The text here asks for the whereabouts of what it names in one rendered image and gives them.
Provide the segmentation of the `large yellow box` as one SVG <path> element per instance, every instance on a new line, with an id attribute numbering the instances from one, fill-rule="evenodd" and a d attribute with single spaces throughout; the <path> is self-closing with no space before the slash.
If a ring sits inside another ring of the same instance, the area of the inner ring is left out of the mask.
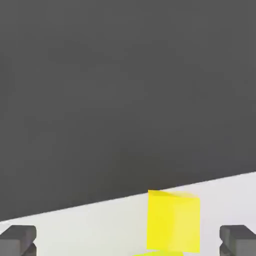
<path id="1" fill-rule="evenodd" d="M 184 192 L 148 191 L 146 248 L 199 253 L 200 198 Z"/>

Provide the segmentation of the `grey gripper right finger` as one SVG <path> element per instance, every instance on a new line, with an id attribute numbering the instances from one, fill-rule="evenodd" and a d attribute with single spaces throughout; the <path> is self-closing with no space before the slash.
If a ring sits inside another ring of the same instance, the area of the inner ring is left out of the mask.
<path id="1" fill-rule="evenodd" d="M 222 225 L 219 256 L 256 256 L 256 234 L 245 225 Z"/>

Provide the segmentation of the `small yellow cube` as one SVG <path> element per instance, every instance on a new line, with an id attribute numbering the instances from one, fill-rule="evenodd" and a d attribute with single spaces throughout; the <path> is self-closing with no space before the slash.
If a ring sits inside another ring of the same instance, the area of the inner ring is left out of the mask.
<path id="1" fill-rule="evenodd" d="M 135 254 L 133 256 L 184 256 L 182 252 L 175 251 L 150 251 L 141 254 Z"/>

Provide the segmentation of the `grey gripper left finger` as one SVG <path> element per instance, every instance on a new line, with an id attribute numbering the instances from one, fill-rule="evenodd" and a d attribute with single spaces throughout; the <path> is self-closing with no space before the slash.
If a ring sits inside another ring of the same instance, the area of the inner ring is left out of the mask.
<path id="1" fill-rule="evenodd" d="M 34 225 L 11 225 L 0 234 L 0 256 L 37 256 Z"/>

